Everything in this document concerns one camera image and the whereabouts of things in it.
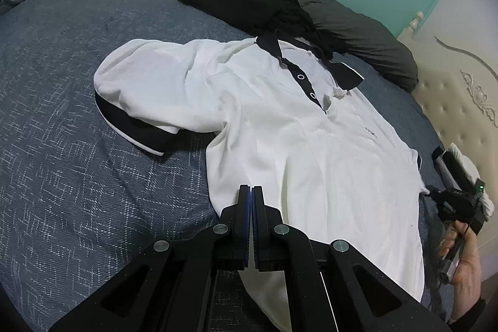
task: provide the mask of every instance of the blue bedspread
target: blue bedspread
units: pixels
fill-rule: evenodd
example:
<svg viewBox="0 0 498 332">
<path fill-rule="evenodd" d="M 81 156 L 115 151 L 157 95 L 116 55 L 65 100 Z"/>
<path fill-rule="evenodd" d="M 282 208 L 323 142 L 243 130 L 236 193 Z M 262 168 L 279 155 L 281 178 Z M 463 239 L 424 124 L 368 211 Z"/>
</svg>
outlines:
<svg viewBox="0 0 498 332">
<path fill-rule="evenodd" d="M 246 37 L 177 0 L 27 0 L 0 17 L 0 283 L 34 331 L 154 240 L 189 238 L 216 221 L 204 154 L 212 136 L 182 131 L 162 158 L 139 151 L 95 108 L 100 62 L 135 38 Z M 366 77 L 361 91 L 419 151 L 424 180 L 441 185 L 430 160 L 439 140 L 413 98 L 360 59 L 337 60 Z M 420 207 L 429 261 L 441 224 L 429 200 Z M 275 330 L 236 273 L 220 285 L 213 330 Z"/>
</svg>

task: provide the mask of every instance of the white stripe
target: white stripe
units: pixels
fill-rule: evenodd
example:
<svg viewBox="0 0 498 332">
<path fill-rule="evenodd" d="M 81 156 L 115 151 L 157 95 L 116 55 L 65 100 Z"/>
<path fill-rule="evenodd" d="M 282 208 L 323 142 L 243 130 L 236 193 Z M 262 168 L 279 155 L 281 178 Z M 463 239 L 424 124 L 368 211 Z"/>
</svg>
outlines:
<svg viewBox="0 0 498 332">
<path fill-rule="evenodd" d="M 341 64 L 342 64 L 342 65 L 345 65 L 345 66 L 346 66 L 346 67 L 348 67 L 350 70 L 352 70 L 352 71 L 356 72 L 356 75 L 358 75 L 361 79 L 365 80 L 365 78 L 363 78 L 363 77 L 362 77 L 362 75 L 360 75 L 356 69 L 351 68 L 351 67 L 350 67 L 348 64 L 346 64 L 346 63 L 341 63 Z"/>
<path fill-rule="evenodd" d="M 102 114 L 100 109 L 99 109 L 99 113 L 101 114 L 102 118 L 106 121 L 106 123 L 109 124 L 109 127 L 112 128 L 114 131 L 116 131 L 116 133 L 118 133 L 120 136 L 122 136 L 126 141 L 130 141 L 130 143 L 135 144 L 137 147 L 143 149 L 144 151 L 150 152 L 151 154 L 158 155 L 160 157 L 164 155 L 164 152 L 155 151 L 149 147 L 146 147 L 144 144 L 140 144 L 138 141 L 134 140 L 129 135 L 126 135 L 125 133 L 123 133 L 123 131 L 121 131 L 120 129 L 113 126 L 111 123 L 109 123 L 109 121 L 106 119 L 104 114 Z"/>
<path fill-rule="evenodd" d="M 332 309 L 332 303 L 330 302 L 329 292 L 327 291 L 327 286 L 325 285 L 325 279 L 323 278 L 323 273 L 320 272 L 320 276 L 322 277 L 323 288 L 325 289 L 325 294 L 327 294 L 327 300 L 329 300 L 330 310 L 332 311 L 332 316 L 334 317 L 334 323 L 336 324 L 336 329 L 339 330 L 336 321 L 336 315 L 334 314 L 334 310 Z"/>
</svg>

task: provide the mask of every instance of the pillow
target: pillow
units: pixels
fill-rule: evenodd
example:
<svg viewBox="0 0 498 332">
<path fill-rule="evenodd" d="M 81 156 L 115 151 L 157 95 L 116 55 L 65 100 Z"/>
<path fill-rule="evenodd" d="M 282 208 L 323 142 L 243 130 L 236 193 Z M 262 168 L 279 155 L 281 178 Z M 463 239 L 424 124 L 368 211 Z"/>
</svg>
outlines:
<svg viewBox="0 0 498 332">
<path fill-rule="evenodd" d="M 380 22 L 353 12 L 335 0 L 297 0 L 318 30 L 343 39 L 349 53 L 372 65 L 383 77 L 412 92 L 418 83 L 410 50 Z"/>
</svg>

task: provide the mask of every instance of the bedpost finial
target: bedpost finial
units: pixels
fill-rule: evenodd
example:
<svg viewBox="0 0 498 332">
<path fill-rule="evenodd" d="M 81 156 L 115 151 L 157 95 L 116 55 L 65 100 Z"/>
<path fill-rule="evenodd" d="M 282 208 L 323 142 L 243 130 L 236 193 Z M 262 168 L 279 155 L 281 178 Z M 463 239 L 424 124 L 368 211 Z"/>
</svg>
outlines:
<svg viewBox="0 0 498 332">
<path fill-rule="evenodd" d="M 408 25 L 408 28 L 410 29 L 410 31 L 412 33 L 415 33 L 415 31 L 417 30 L 418 24 L 422 21 L 423 18 L 424 18 L 424 14 L 422 12 L 417 12 L 417 14 L 413 18 L 413 20 Z"/>
</svg>

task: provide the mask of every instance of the headboard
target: headboard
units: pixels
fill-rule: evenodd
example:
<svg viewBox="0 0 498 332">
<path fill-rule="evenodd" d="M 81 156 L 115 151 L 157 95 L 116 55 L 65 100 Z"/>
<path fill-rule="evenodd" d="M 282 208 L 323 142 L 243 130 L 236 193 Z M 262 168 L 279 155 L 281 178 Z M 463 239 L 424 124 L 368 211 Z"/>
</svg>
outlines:
<svg viewBox="0 0 498 332">
<path fill-rule="evenodd" d="M 414 39 L 422 12 L 398 37 L 413 54 L 419 84 L 413 96 L 446 148 L 455 143 L 476 165 L 486 191 L 498 207 L 498 74 L 472 44 L 435 38 Z M 483 256 L 498 251 L 498 215 L 479 234 Z"/>
</svg>

